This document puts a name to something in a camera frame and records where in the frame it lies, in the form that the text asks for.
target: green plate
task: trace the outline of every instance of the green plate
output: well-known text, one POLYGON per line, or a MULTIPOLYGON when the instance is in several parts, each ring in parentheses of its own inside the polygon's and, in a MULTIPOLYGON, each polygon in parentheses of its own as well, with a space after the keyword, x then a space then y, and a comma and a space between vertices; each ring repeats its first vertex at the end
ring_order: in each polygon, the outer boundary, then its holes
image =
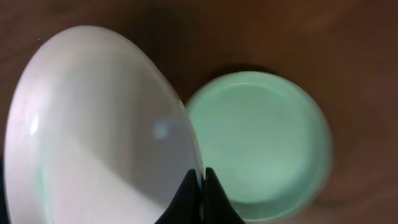
POLYGON ((249 221, 308 204, 331 165, 331 137, 317 104, 292 82, 263 72, 213 80, 188 103, 203 165, 212 167, 249 221))

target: brown surface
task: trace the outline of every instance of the brown surface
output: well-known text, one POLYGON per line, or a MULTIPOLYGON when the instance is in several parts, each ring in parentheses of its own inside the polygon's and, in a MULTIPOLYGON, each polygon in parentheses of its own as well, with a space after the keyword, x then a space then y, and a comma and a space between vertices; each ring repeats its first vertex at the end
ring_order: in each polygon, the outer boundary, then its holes
POLYGON ((398 1, 0 2, 0 136, 33 53, 67 27, 95 24, 136 43, 183 100, 215 70, 242 63, 314 97, 335 166, 312 206, 280 223, 398 223, 398 1))

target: glossy white surface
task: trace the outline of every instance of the glossy white surface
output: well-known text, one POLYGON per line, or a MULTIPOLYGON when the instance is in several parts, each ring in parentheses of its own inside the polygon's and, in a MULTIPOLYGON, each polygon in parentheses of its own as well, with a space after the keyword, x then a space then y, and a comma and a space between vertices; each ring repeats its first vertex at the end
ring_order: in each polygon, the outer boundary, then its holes
POLYGON ((63 31, 34 55, 12 101, 12 223, 152 224, 199 170, 194 145, 178 98, 133 43, 100 27, 63 31))

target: brown table surface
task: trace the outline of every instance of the brown table surface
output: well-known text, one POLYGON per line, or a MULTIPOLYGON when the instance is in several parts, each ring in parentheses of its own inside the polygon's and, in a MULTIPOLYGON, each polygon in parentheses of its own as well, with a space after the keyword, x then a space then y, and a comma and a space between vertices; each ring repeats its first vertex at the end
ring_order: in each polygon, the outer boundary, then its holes
POLYGON ((137 44, 186 101, 224 72, 269 69, 307 91, 333 134, 312 205, 276 223, 398 223, 398 1, 1 0, 1 141, 33 53, 68 27, 137 44))

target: mint green bowl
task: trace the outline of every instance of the mint green bowl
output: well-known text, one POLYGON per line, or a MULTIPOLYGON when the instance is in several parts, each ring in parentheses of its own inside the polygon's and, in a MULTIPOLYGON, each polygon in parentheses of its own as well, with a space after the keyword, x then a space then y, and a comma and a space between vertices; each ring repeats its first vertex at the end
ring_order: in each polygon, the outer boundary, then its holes
POLYGON ((264 72, 213 80, 188 102, 205 167, 247 221, 291 215, 317 195, 332 158, 321 110, 300 87, 264 72))

